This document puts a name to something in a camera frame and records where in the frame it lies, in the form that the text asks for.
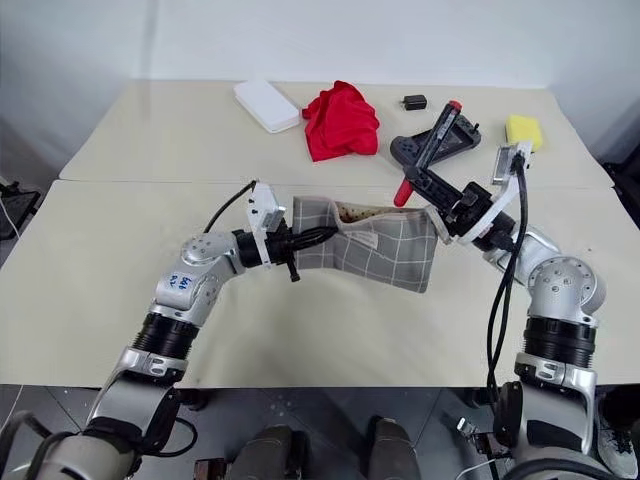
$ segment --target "gray plaid bag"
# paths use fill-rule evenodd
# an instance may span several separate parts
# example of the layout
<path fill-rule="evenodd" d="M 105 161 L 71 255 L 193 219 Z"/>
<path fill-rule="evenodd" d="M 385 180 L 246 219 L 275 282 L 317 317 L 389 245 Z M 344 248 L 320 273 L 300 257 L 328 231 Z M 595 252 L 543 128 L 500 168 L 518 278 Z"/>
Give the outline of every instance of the gray plaid bag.
<path fill-rule="evenodd" d="M 321 245 L 296 252 L 299 269 L 335 268 L 414 292 L 427 289 L 438 233 L 426 209 L 295 197 L 293 232 L 319 226 L 339 231 Z"/>

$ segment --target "white power bank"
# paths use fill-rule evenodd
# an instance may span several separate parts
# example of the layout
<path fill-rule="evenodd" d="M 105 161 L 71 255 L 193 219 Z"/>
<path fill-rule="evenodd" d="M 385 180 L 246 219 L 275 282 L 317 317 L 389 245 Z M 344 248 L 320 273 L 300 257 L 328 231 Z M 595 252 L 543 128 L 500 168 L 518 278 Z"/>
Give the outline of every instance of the white power bank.
<path fill-rule="evenodd" d="M 278 133 L 300 123 L 300 112 L 278 90 L 264 80 L 251 80 L 233 87 L 240 105 L 267 132 Z"/>

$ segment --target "yellow sponge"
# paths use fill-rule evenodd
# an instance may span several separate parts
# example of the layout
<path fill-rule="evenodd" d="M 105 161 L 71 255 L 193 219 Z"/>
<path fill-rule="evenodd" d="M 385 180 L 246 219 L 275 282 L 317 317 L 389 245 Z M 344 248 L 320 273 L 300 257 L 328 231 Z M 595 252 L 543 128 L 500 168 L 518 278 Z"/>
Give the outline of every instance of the yellow sponge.
<path fill-rule="evenodd" d="M 507 118 L 507 142 L 517 143 L 524 140 L 533 142 L 532 152 L 542 146 L 542 132 L 538 120 L 533 117 L 509 115 Z"/>

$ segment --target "gray floor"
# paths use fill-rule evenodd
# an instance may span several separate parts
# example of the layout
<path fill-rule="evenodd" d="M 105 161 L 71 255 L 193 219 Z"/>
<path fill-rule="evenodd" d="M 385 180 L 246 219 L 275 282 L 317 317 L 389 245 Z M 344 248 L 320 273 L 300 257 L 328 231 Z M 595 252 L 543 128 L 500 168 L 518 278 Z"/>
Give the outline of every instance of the gray floor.
<path fill-rule="evenodd" d="M 0 420 L 6 417 L 18 386 L 0 386 Z M 77 431 L 96 395 L 93 390 L 24 387 L 17 410 L 28 409 L 52 430 Z M 225 389 L 217 390 L 200 412 L 182 408 L 180 416 L 200 432 L 195 447 L 174 459 L 145 458 L 137 480 L 193 478 L 196 459 L 233 458 L 264 427 L 287 424 L 305 431 L 311 443 L 311 477 L 362 479 L 365 435 L 373 415 L 395 418 L 405 427 L 418 453 L 422 476 L 454 479 L 463 469 L 485 460 L 453 430 L 466 416 L 481 429 L 491 427 L 488 409 L 470 409 L 456 392 L 439 388 Z M 176 425 L 167 449 L 180 448 L 188 431 Z M 21 431 L 10 457 L 12 467 L 33 455 L 38 438 Z M 491 478 L 488 468 L 467 479 Z"/>

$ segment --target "white wall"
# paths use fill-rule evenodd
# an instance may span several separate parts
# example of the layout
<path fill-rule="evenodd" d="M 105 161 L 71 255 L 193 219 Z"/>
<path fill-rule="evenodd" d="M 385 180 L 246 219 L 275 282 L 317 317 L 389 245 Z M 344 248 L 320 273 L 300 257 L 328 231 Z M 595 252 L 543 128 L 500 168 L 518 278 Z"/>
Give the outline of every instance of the white wall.
<path fill-rule="evenodd" d="M 548 86 L 616 161 L 639 21 L 637 0 L 0 0 L 0 171 L 55 178 L 131 76 Z"/>

